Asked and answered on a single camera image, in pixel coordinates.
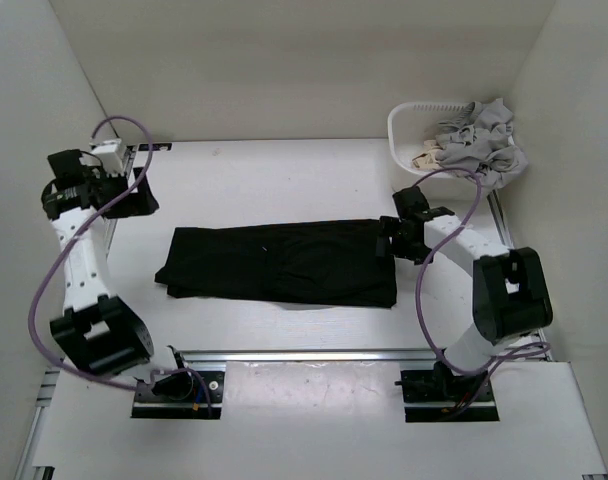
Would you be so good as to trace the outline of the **white plastic basket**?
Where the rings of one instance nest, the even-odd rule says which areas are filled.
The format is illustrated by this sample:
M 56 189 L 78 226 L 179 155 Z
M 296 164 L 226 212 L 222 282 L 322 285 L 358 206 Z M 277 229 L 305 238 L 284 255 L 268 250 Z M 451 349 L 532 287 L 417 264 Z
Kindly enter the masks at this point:
M 387 117 L 389 180 L 394 192 L 412 186 L 426 174 L 413 167 L 412 160 L 433 140 L 439 123 L 458 115 L 462 102 L 406 102 L 394 107 Z M 449 173 L 439 173 L 420 184 L 430 201 L 473 201 L 475 184 Z

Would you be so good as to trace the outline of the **black trousers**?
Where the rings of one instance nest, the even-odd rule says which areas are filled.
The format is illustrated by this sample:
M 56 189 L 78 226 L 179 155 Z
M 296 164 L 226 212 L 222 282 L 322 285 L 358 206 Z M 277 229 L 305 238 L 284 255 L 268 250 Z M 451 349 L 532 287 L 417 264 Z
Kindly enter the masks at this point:
M 391 308 L 395 260 L 376 254 L 372 219 L 178 227 L 156 283 L 175 298 Z

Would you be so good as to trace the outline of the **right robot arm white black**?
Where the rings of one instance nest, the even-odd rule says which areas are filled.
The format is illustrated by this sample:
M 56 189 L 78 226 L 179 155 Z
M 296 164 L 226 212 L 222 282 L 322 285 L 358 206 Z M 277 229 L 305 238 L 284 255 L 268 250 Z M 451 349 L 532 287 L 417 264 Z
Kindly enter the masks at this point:
M 451 346 L 431 347 L 437 357 L 431 370 L 406 371 L 398 384 L 412 403 L 466 403 L 510 344 L 553 320 L 539 255 L 493 242 L 448 208 L 430 207 L 417 186 L 395 193 L 393 201 L 396 216 L 380 219 L 378 256 L 409 260 L 425 272 L 441 253 L 472 280 L 472 325 Z

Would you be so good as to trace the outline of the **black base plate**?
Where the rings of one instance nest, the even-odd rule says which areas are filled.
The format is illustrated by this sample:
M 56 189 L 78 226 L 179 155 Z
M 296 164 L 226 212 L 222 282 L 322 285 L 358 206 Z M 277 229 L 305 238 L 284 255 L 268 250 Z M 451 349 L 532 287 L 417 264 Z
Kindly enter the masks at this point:
M 460 376 L 435 364 L 432 370 L 402 370 L 395 385 L 402 389 L 406 423 L 500 420 L 486 371 Z
M 157 381 L 153 386 L 139 381 L 133 397 L 134 419 L 219 420 L 222 413 L 225 371 L 199 370 L 210 401 L 201 383 L 189 373 Z

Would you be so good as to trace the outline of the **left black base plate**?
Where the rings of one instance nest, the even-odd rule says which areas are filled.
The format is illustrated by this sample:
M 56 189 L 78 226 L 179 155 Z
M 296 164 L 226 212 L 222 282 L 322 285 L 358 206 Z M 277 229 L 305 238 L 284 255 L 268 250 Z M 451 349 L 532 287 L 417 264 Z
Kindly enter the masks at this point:
M 222 413 L 225 371 L 199 370 L 210 401 L 201 383 L 189 373 L 157 381 L 153 386 L 139 381 L 133 397 L 134 419 L 219 420 Z

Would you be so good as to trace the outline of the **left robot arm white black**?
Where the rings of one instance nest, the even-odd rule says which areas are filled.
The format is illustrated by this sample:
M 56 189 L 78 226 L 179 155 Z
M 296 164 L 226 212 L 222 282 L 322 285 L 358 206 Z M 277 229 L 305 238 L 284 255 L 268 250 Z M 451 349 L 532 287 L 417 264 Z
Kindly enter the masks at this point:
M 173 347 L 157 354 L 143 320 L 117 294 L 108 266 L 109 224 L 159 207 L 143 168 L 127 165 L 121 140 L 49 155 L 54 178 L 41 194 L 61 249 L 62 313 L 49 323 L 75 372 L 98 383 L 127 373 L 157 395 L 182 400 L 195 379 Z

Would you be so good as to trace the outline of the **beige crumpled garment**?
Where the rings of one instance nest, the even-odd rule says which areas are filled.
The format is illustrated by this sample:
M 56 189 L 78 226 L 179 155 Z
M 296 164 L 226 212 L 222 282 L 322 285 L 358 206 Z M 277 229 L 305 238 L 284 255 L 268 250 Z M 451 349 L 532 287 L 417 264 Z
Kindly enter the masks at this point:
M 437 154 L 442 148 L 435 140 L 426 140 L 422 151 L 411 159 L 411 167 L 420 172 L 431 172 L 441 169 L 437 160 Z

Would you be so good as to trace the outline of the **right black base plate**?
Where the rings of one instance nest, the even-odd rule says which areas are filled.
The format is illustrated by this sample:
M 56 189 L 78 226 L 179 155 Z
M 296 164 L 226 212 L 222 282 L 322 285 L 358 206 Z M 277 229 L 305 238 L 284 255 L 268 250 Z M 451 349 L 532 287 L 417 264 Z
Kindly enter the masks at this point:
M 435 364 L 432 370 L 402 370 L 395 385 L 402 389 L 406 423 L 500 420 L 486 371 L 460 376 Z

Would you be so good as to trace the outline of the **grey crumpled garment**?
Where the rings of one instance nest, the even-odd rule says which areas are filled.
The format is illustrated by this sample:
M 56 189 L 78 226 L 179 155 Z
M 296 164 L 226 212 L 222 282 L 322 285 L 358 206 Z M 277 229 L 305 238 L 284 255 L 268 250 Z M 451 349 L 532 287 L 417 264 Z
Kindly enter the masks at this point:
M 505 187 L 528 166 L 525 153 L 511 140 L 513 119 L 501 98 L 467 104 L 437 124 L 436 161 L 443 168 L 456 168 L 460 175 L 474 172 L 487 190 Z

